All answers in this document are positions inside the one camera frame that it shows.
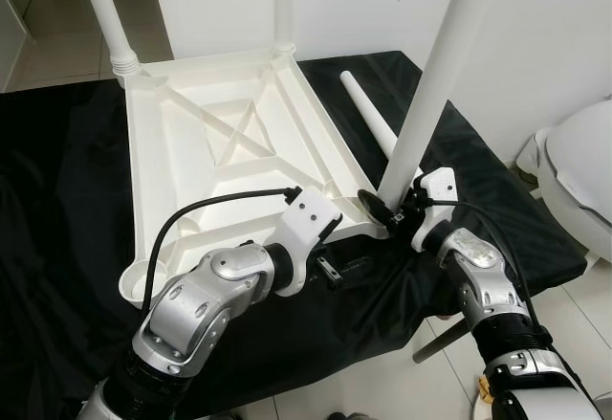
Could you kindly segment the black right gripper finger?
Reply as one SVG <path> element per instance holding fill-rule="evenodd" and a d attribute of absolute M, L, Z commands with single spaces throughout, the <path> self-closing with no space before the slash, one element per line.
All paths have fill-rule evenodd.
<path fill-rule="evenodd" d="M 380 197 L 376 196 L 376 193 L 367 191 L 367 189 L 360 189 L 358 198 L 362 208 L 370 214 L 372 220 L 375 220 L 380 225 L 395 224 L 393 211 L 385 205 L 385 202 Z"/>

